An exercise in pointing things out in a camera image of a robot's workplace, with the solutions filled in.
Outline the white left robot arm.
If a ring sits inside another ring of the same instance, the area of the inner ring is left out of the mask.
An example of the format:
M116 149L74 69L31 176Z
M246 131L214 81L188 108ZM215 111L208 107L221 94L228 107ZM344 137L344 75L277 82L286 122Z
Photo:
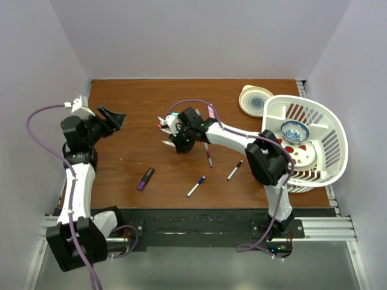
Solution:
M104 261L108 255L107 238L119 237L125 222L116 206L91 214L91 191L96 177L98 153L95 145L119 131L126 114L97 108L98 114L85 107L73 109L60 126L66 139L62 147L67 187L57 224L46 232L47 242L63 272L89 263Z

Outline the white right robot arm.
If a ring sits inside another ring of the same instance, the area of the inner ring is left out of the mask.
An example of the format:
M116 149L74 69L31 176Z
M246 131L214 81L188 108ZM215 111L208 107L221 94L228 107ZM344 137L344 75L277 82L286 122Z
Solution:
M171 130L169 139L177 153L188 153L196 142L224 146L247 158L253 177L264 186L272 218L272 235L284 237L294 219L287 183L291 173L291 158L270 130L261 133L230 127L216 118L203 119L188 107L178 115L167 115L163 126Z

